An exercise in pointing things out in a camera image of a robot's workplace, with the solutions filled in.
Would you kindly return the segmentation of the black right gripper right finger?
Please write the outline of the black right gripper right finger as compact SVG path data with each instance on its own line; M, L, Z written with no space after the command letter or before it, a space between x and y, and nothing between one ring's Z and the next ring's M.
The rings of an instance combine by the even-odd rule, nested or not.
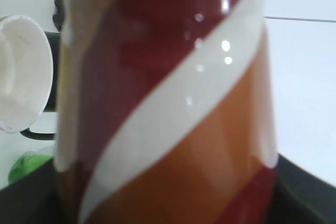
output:
M335 187L280 155L270 223L335 223Z

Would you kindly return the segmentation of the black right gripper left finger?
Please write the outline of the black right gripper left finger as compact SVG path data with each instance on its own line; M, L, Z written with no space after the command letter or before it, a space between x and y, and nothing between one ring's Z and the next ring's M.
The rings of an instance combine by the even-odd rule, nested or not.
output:
M1 223L59 223L52 160L1 190Z

